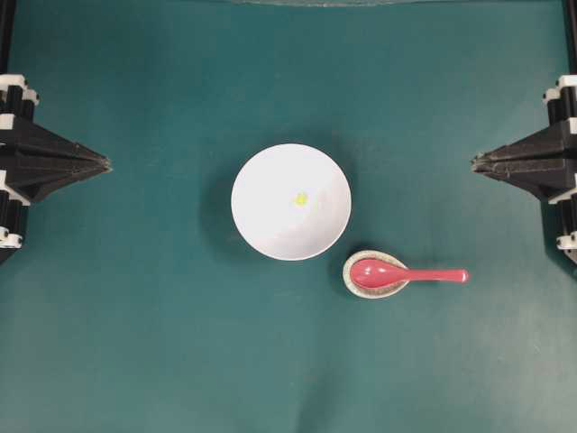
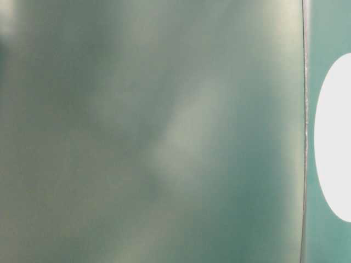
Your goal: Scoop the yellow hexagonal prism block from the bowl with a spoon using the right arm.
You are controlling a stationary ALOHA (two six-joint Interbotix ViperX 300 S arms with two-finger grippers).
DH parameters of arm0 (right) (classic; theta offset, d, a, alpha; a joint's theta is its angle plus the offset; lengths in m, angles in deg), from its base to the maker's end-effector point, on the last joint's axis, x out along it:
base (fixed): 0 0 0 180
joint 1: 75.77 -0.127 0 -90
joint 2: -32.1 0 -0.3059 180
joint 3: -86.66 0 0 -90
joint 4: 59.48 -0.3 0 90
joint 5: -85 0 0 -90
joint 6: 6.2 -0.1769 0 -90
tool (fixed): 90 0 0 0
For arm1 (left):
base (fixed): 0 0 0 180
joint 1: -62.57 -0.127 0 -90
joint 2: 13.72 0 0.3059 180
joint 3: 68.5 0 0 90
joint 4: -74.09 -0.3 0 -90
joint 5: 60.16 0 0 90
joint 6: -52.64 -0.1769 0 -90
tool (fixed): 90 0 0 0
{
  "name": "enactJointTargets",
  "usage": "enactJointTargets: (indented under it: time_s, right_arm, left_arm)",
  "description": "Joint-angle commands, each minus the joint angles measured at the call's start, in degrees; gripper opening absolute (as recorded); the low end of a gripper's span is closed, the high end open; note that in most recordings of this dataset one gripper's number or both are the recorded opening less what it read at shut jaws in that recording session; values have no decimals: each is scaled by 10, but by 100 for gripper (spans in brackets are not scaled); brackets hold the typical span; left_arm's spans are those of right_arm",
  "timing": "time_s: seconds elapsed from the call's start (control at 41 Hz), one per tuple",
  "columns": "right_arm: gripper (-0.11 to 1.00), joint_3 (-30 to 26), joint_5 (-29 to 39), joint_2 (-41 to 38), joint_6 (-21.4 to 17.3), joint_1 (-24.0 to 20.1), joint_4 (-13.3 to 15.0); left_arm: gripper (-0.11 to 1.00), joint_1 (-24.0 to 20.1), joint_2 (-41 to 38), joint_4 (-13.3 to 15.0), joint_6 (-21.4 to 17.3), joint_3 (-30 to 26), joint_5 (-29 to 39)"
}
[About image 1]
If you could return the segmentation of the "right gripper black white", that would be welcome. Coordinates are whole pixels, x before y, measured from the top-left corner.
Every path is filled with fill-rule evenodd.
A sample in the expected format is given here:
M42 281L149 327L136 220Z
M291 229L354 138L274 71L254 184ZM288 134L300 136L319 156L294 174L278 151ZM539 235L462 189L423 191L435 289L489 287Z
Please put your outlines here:
M543 94L550 126L512 144L481 152L472 171L523 189L536 198L549 198L561 220L556 247L576 263L576 76L563 75ZM481 166L493 162L562 158L566 168L512 170Z

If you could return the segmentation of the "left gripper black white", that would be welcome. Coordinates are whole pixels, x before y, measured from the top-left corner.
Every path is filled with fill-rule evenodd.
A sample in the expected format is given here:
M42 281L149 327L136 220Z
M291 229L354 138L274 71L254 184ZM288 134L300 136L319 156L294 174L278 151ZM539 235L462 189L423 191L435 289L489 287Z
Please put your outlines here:
M24 76L1 76L2 263L23 247L33 202L111 170L104 155L35 124L39 101Z

